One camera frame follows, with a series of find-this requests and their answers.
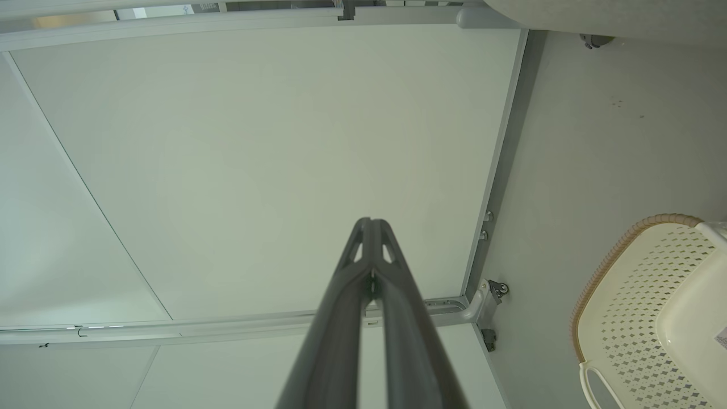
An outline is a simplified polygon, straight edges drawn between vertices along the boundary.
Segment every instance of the white panel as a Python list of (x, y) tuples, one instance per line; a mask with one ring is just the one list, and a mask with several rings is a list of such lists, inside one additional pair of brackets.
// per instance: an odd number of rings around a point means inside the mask
[(168, 318), (13, 68), (0, 59), (0, 326)]
[(162, 303), (197, 318), (316, 308), (367, 215), (425, 298), (459, 295), (519, 35), (294, 28), (13, 55)]
[(154, 348), (0, 347), (0, 408), (128, 409)]
[[(361, 334), (359, 407), (385, 409), (383, 328)], [(438, 328), (475, 408), (505, 409), (471, 324)], [(161, 346), (132, 409), (274, 408), (304, 336)]]

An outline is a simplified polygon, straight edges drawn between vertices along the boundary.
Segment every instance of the laundry basket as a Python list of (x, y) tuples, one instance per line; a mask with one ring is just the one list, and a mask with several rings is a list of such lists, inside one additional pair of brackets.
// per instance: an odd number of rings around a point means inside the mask
[(679, 214), (636, 223), (574, 310), (580, 381), (594, 372), (622, 409), (727, 408), (727, 235)]

